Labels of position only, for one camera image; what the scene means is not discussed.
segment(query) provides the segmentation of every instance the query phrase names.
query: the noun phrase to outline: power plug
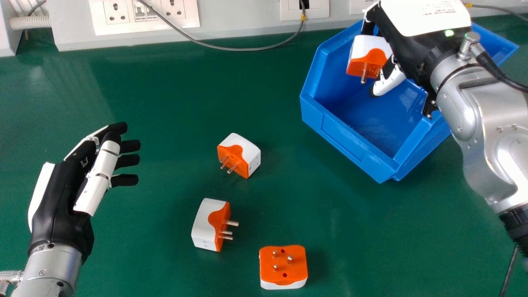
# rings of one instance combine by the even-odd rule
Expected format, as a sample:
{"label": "power plug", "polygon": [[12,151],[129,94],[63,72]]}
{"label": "power plug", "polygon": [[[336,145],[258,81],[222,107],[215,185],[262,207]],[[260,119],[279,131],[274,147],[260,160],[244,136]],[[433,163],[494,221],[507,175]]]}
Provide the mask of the power plug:
{"label": "power plug", "polygon": [[365,84],[367,78],[378,78],[381,69],[392,55],[392,49],[381,36],[358,35],[354,38],[346,73],[361,77]]}
{"label": "power plug", "polygon": [[260,149],[244,137],[231,133],[217,147],[220,169],[228,168],[228,174],[236,172],[248,179],[260,166]]}
{"label": "power plug", "polygon": [[303,246],[265,246],[259,251],[259,262],[263,289],[298,289],[306,284],[308,265]]}
{"label": "power plug", "polygon": [[227,227],[238,227],[238,222],[230,221],[230,218],[229,202],[203,199],[191,231],[194,246],[219,252],[224,239],[233,240],[233,232]]}

